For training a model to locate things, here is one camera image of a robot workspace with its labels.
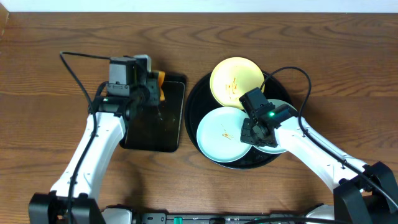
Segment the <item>light blue plate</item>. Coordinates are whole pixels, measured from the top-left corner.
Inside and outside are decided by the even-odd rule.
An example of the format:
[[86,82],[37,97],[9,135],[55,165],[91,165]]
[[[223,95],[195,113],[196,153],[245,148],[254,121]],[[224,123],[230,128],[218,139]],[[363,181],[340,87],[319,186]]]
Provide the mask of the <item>light blue plate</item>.
[[[290,103],[288,103],[286,101],[283,101],[283,100],[268,99],[268,102],[274,104],[276,108],[281,106],[281,105],[289,105],[295,111],[297,111],[297,109],[294,106],[292,106]],[[278,145],[277,147],[270,147],[270,146],[254,146],[254,147],[257,150],[259,150],[261,152],[268,153],[268,154],[281,154],[281,153],[287,152],[287,150],[283,149],[280,145]]]
[[251,145],[241,142],[241,128],[248,115],[232,107],[220,107],[206,114],[196,137],[201,152],[215,162],[234,162],[245,156]]

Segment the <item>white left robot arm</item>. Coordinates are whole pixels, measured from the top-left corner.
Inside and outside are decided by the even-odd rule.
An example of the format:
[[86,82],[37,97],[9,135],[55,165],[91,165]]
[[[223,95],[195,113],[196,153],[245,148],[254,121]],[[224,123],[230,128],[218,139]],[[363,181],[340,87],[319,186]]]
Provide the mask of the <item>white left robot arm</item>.
[[115,148],[125,138],[128,122],[141,106],[164,99],[163,78],[140,83],[102,83],[89,101],[85,132],[64,173],[48,194],[29,202],[31,223],[135,223],[134,210],[115,205],[100,210],[101,184]]

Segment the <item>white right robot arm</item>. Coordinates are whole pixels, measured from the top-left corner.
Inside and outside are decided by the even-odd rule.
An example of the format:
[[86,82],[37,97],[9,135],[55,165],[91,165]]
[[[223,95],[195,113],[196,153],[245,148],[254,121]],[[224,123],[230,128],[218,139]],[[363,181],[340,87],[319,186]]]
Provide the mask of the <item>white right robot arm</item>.
[[243,104],[241,141],[291,152],[332,191],[333,205],[320,205],[302,223],[397,223],[397,182],[382,162],[369,165],[336,147],[290,105]]

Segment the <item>orange green scrub sponge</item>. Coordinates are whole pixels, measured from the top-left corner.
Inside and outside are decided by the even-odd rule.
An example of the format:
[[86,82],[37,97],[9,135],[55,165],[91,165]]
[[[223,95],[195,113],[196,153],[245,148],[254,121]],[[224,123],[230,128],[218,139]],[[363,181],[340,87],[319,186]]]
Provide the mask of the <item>orange green scrub sponge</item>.
[[164,95],[164,91],[162,89],[162,85],[165,80],[165,72],[156,70],[155,73],[158,74],[157,80],[158,80],[158,86],[159,86],[159,90],[160,90],[160,101],[165,101],[165,95]]

